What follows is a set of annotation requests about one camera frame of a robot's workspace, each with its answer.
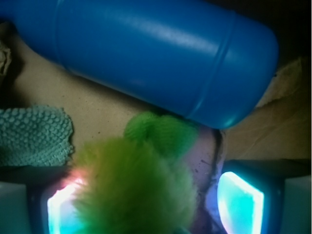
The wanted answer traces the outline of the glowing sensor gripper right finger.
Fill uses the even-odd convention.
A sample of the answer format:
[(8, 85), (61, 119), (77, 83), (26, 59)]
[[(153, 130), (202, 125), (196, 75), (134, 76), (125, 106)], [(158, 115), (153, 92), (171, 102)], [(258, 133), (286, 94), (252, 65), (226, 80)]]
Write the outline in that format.
[(217, 208), (228, 234), (310, 234), (311, 160), (226, 161)]

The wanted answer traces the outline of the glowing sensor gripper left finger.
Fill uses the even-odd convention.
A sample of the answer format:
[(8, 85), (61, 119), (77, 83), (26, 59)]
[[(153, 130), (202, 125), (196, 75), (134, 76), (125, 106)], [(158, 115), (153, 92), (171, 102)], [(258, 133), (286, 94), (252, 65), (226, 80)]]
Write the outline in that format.
[(73, 206), (79, 178), (67, 166), (3, 166), (0, 169), (2, 234), (76, 234), (82, 228)]

